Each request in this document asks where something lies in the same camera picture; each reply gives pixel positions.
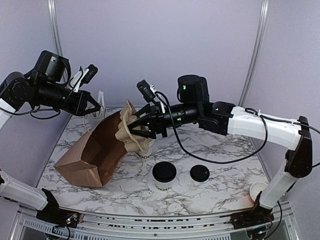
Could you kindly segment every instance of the coffee cup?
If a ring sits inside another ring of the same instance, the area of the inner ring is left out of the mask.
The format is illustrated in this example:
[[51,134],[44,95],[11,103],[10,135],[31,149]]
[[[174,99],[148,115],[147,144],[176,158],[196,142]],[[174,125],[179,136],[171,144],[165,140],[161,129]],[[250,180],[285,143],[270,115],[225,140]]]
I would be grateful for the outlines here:
[[158,162],[152,169],[155,187],[159,191],[171,189],[174,179],[177,175],[176,167],[167,161]]
[[143,151],[138,151],[137,155],[139,156],[139,158],[141,158],[141,159],[149,159],[149,158],[151,158],[151,156],[152,156],[152,154],[154,152],[154,148],[153,148],[154,143],[155,143],[155,140],[154,139],[150,139],[148,152],[144,153]]

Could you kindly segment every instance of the metal frame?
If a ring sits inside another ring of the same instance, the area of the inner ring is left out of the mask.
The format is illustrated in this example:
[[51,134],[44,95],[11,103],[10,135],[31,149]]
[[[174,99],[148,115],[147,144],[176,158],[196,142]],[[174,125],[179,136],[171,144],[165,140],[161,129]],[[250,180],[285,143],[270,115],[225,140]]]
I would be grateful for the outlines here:
[[265,35],[265,29],[266,29],[266,23],[267,23],[267,16],[268,16],[268,10],[269,10],[269,3],[270,0],[262,0],[261,4],[261,11],[260,11],[260,18],[259,18],[259,23],[258,23],[258,28],[256,32],[256,37],[255,37],[255,43],[254,43],[254,48],[253,48],[253,53],[249,65],[249,69],[246,75],[246,79],[244,82],[243,90],[240,96],[240,100],[238,105],[243,107],[246,103],[250,86],[252,84],[253,78],[254,78],[254,73],[257,65],[257,60],[258,56],[261,50],[262,42],[264,39]]
[[[55,51],[59,56],[63,57],[55,0],[48,0],[48,11]],[[66,83],[67,79],[67,74],[64,72],[63,81]]]
[[[281,203],[283,222],[286,223],[291,240],[299,240],[292,222],[293,214],[288,202]],[[71,238],[76,240],[231,240],[230,234],[263,226],[234,230],[230,215],[238,211],[193,215],[193,216],[130,216],[94,212],[83,212],[83,222],[76,229],[71,228]],[[61,238],[67,238],[68,231],[54,224],[36,219],[36,211],[20,207],[11,230],[10,240],[19,240],[25,227]],[[280,209],[273,209],[276,224]]]

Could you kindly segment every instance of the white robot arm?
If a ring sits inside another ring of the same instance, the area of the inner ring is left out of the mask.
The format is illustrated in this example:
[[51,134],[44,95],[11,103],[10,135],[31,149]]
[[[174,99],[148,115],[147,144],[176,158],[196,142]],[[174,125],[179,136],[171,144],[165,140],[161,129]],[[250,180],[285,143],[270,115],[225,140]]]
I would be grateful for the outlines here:
[[[67,83],[57,83],[65,70],[68,73]],[[71,69],[68,59],[43,51],[30,72],[25,75],[13,72],[0,85],[0,131],[12,116],[43,111],[37,108],[29,112],[17,113],[25,102],[28,102],[32,109],[35,106],[44,105],[52,107],[52,109],[44,109],[46,111],[64,110],[76,116],[99,111],[100,105],[90,93],[79,90],[83,84],[90,82],[97,71],[98,69],[91,64],[85,70],[80,68],[80,71],[70,79]],[[69,211],[59,208],[50,191],[31,187],[14,179],[1,169],[0,197],[36,209],[38,219],[55,224],[61,224],[62,219],[70,214]]]
[[[162,92],[148,90],[150,86],[145,80],[139,82],[137,87],[148,103],[154,102],[158,94],[165,97]],[[130,132],[155,139],[157,134],[167,137],[167,128],[173,127],[178,139],[175,128],[198,123],[199,128],[216,134],[247,136],[286,147],[285,164],[268,187],[257,196],[252,210],[234,213],[230,221],[235,229],[239,229],[273,220],[272,208],[299,178],[306,177],[312,170],[312,139],[307,118],[300,116],[299,119],[287,119],[261,114],[232,103],[209,102],[207,80],[197,75],[178,78],[177,96],[181,102],[177,105],[170,105],[165,97],[165,112],[159,104],[144,106],[135,114],[137,121],[128,126]],[[148,126],[148,131],[136,130],[136,126]],[[180,141],[178,143],[183,151],[193,157],[215,164],[226,164],[195,156],[185,150]]]

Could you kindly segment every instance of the marble surface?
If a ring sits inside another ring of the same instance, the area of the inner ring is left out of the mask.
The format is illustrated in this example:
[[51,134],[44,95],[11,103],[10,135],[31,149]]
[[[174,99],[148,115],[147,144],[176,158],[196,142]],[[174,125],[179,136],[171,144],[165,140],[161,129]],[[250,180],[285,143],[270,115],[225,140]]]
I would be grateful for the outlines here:
[[[108,114],[119,110],[109,109]],[[111,181],[101,188],[70,185],[54,164],[85,133],[83,117],[72,117],[63,132],[38,184],[50,190],[61,207],[78,211],[135,216],[201,215],[249,208],[253,205],[249,189],[257,181],[268,182],[256,156],[232,164],[212,164],[185,154],[174,133],[158,135],[149,159],[129,153],[118,165]],[[254,151],[243,136],[222,136],[187,124],[178,128],[184,147],[192,153],[219,162],[244,157]],[[172,189],[156,189],[152,167],[168,161],[177,168]],[[190,169],[197,164],[208,167],[210,177],[196,182]]]

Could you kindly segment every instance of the printed logo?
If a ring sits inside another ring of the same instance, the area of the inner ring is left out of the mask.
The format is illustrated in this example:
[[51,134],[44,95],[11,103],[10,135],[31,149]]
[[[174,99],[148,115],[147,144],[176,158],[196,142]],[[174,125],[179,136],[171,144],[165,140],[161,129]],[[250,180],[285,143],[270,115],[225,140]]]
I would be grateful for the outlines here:
[[142,159],[149,159],[149,158],[151,157],[151,155],[152,155],[152,154],[150,154],[150,155],[148,155],[148,156],[139,155],[139,157],[142,158]]
[[155,185],[156,186],[156,188],[158,189],[158,190],[160,190],[160,191],[167,191],[167,190],[169,190],[171,187],[168,187],[168,188],[160,188],[160,187],[158,187],[157,185]]

